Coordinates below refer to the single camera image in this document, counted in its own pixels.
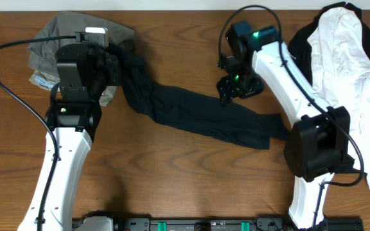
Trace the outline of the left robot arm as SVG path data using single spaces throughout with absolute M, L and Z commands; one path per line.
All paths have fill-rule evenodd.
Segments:
M 60 81 L 51 90 L 46 150 L 19 230 L 71 230 L 83 164 L 101 119 L 100 97 L 116 85 L 118 59 L 106 45 L 76 43 L 56 52 Z

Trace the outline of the black leggings with red waistband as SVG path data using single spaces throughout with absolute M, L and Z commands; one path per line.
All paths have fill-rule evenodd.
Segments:
M 115 44 L 107 51 L 118 58 L 128 105 L 157 124 L 259 150 L 269 149 L 271 139 L 285 141 L 290 135 L 280 114 L 257 114 L 236 103 L 222 106 L 217 98 L 161 85 L 143 57 Z

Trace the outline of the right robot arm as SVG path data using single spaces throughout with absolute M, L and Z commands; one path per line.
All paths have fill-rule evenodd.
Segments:
M 254 30 L 246 21 L 225 24 L 220 39 L 232 55 L 220 53 L 226 71 L 216 85 L 223 105 L 248 98 L 268 87 L 279 101 L 291 132 L 284 148 L 294 175 L 294 194 L 287 219 L 259 218 L 258 230 L 362 230 L 360 219 L 328 218 L 326 191 L 334 174 L 352 167 L 348 153 L 350 115 L 316 93 L 288 54 L 281 26 Z

